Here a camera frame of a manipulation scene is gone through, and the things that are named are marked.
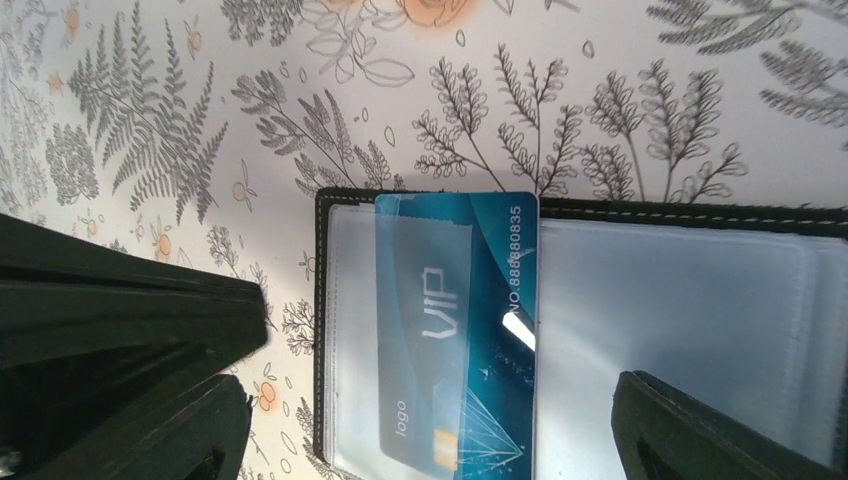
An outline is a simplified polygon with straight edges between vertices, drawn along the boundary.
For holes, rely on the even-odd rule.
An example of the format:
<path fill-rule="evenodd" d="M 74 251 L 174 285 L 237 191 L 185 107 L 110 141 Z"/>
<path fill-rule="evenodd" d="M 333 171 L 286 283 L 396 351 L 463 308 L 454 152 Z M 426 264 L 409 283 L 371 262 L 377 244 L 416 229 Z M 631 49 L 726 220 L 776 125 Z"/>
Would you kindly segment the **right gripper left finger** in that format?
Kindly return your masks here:
<path fill-rule="evenodd" d="M 1 475 L 234 479 L 268 338 L 253 282 L 1 219 Z"/>

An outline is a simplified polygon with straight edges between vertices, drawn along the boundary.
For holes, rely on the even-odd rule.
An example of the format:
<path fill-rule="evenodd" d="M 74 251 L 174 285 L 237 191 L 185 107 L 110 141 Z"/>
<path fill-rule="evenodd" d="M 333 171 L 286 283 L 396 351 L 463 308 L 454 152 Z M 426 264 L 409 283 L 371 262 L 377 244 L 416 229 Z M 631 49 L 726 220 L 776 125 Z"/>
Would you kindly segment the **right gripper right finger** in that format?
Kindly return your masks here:
<path fill-rule="evenodd" d="M 611 427 L 628 479 L 836 477 L 645 371 L 619 375 Z"/>

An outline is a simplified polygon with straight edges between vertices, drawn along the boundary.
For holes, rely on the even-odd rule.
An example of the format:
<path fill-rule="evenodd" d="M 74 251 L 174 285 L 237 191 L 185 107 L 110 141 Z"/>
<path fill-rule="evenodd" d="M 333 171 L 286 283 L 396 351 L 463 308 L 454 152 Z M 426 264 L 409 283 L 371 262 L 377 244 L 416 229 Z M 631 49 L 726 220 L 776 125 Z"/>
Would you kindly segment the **black leather card holder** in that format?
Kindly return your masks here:
<path fill-rule="evenodd" d="M 431 479 L 379 445 L 375 207 L 316 197 L 315 456 L 353 479 Z M 628 479 L 619 375 L 645 371 L 847 475 L 847 214 L 541 199 L 533 475 Z"/>

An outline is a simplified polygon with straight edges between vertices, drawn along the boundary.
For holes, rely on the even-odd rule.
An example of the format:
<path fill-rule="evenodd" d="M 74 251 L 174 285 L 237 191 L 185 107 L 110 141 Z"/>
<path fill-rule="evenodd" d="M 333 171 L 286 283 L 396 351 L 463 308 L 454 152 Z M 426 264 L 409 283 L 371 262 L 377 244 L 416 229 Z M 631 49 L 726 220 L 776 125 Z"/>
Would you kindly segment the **blue VIP card with chip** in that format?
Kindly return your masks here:
<path fill-rule="evenodd" d="M 393 193 L 374 207 L 381 451 L 431 479 L 531 478 L 537 197 Z"/>

